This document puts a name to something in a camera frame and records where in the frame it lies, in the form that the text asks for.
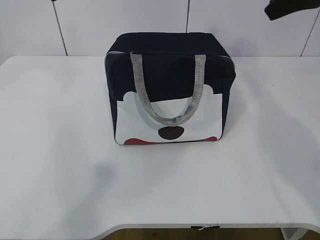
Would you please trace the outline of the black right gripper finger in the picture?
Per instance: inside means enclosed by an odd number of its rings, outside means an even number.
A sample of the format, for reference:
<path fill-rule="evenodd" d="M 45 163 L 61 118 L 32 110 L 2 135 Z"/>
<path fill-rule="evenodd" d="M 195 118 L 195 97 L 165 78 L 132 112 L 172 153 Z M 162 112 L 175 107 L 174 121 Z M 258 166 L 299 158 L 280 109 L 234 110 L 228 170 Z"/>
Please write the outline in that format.
<path fill-rule="evenodd" d="M 295 12 L 319 7 L 319 0 L 270 0 L 264 12 L 273 21 Z"/>

